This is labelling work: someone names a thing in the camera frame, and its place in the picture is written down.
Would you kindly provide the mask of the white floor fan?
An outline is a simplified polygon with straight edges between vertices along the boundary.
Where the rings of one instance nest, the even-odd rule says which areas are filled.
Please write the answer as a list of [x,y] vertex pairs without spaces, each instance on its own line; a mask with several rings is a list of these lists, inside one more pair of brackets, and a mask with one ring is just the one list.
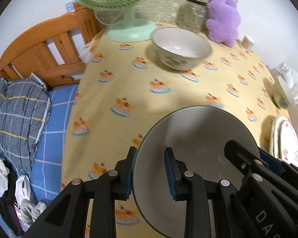
[[294,102],[298,104],[298,73],[286,63],[278,65],[277,71],[290,88],[294,96]]

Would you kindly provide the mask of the blue plaid bedsheet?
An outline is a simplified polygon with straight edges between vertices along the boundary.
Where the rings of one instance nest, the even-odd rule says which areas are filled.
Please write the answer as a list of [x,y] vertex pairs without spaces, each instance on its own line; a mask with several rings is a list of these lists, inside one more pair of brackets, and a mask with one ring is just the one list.
[[49,120],[41,136],[32,171],[29,174],[17,171],[19,176],[29,177],[31,190],[38,202],[48,204],[61,191],[62,156],[77,88],[77,85],[71,85],[49,92]]

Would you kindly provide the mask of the wooden bed headboard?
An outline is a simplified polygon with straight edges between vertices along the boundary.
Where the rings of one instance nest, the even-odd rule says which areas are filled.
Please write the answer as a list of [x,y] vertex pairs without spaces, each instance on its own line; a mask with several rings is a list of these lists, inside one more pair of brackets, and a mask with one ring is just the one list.
[[71,31],[81,31],[89,43],[100,31],[92,9],[75,2],[74,12],[41,22],[19,35],[0,58],[0,77],[19,80],[32,73],[42,78],[51,89],[79,84],[73,78],[85,71]]

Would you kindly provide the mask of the purple plush toy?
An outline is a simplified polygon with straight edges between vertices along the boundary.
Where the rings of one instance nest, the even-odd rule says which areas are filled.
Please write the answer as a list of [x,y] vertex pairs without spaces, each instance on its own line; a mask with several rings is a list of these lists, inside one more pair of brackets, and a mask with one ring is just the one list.
[[208,38],[213,42],[234,47],[241,23],[237,2],[235,0],[210,0],[207,3],[207,9]]

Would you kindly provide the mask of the red pattern white plate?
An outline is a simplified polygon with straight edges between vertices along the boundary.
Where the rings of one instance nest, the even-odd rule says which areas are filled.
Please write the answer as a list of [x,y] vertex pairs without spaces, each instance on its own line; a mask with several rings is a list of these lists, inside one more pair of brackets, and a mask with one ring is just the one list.
[[277,141],[279,158],[298,167],[298,136],[289,121],[280,123]]

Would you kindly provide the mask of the floral bowl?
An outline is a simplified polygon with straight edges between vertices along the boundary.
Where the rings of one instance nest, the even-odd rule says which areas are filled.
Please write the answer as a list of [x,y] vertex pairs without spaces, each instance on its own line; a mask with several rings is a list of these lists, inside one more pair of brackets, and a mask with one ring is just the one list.
[[291,89],[280,76],[277,76],[273,86],[272,99],[279,109],[288,110],[290,108],[297,108]]
[[213,53],[207,40],[196,33],[176,27],[154,30],[151,41],[160,61],[178,71],[192,70]]

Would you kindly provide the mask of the glass jar black lid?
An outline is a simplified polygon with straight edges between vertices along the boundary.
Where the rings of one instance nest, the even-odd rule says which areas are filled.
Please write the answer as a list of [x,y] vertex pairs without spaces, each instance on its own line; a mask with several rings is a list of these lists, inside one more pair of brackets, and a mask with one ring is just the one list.
[[203,0],[186,0],[177,15],[177,26],[181,29],[199,33],[206,21],[207,3]]

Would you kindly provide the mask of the pile of clothes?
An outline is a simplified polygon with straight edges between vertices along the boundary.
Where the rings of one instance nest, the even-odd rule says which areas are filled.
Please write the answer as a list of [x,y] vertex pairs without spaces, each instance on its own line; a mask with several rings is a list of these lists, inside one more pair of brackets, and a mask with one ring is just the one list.
[[12,165],[0,157],[0,216],[11,232],[23,236],[47,208],[35,203],[27,176],[18,177]]

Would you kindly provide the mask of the grey plaid pillow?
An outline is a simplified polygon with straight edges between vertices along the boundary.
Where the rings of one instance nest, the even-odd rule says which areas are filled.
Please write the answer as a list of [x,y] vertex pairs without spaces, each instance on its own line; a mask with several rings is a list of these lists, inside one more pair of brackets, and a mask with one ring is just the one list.
[[37,75],[0,78],[0,148],[18,170],[31,173],[50,108],[47,84]]

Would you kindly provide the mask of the cotton swab container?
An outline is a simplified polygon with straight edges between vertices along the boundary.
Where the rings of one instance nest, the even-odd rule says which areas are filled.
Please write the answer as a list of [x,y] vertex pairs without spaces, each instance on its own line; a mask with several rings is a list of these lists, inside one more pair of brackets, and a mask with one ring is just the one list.
[[253,48],[254,40],[251,36],[245,35],[241,41],[241,48],[248,52]]

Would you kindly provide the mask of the yellow patterned tablecloth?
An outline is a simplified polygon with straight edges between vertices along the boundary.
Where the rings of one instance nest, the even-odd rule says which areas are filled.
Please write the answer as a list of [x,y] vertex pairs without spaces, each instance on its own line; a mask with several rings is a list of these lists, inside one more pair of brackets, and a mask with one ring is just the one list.
[[[269,150],[272,123],[288,118],[270,98],[274,80],[255,52],[210,43],[213,53],[196,68],[172,70],[150,40],[124,44],[102,35],[71,109],[61,184],[96,179],[139,148],[165,116],[191,106],[224,110],[240,120],[257,147]],[[134,195],[116,202],[118,237],[164,237],[143,218]]]

